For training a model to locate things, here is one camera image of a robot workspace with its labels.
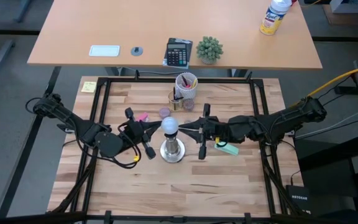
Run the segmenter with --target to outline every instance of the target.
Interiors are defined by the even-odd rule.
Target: yellow cable
[[[311,3],[311,4],[307,5],[307,6],[301,6],[301,7],[309,7],[309,6],[312,6],[312,5],[314,5],[314,4],[319,3],[319,2],[321,2],[321,1],[322,1],[322,0],[317,0],[317,1]]]
[[[334,79],[332,79],[331,81],[325,83],[324,85],[320,86],[319,88],[317,88],[315,91],[312,91],[311,93],[308,94],[308,96],[311,96],[311,95],[314,95],[316,93],[318,93],[320,90],[322,90],[323,88],[326,88],[327,86],[329,86],[330,84],[340,80],[341,78],[344,78],[344,77],[347,77],[349,75],[352,75],[353,73],[356,73],[358,72],[358,69],[355,69],[355,70],[351,70],[350,72],[346,72],[345,74],[343,75],[340,75]]]

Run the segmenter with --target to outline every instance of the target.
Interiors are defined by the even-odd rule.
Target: calculator keypad
[[[187,66],[186,49],[168,49],[167,62],[169,66]]]

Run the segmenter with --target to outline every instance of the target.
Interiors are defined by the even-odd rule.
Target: white card
[[[118,55],[118,45],[92,45],[89,51],[91,57],[117,57]]]
[[[81,92],[93,93],[96,89],[96,82],[84,82]]]

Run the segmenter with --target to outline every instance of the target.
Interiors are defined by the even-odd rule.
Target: calculator
[[[167,44],[167,65],[176,67],[187,66],[186,44]]]

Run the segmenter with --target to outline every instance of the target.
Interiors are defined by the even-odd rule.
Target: green eraser
[[[226,142],[219,142],[219,145],[224,145],[224,144],[226,144]],[[239,154],[239,148],[234,147],[234,146],[232,146],[230,144],[226,144],[223,147],[218,147],[215,144],[215,149],[223,151],[223,152],[226,152],[226,153],[229,153],[229,154],[232,154],[232,155],[235,155],[235,156]]]

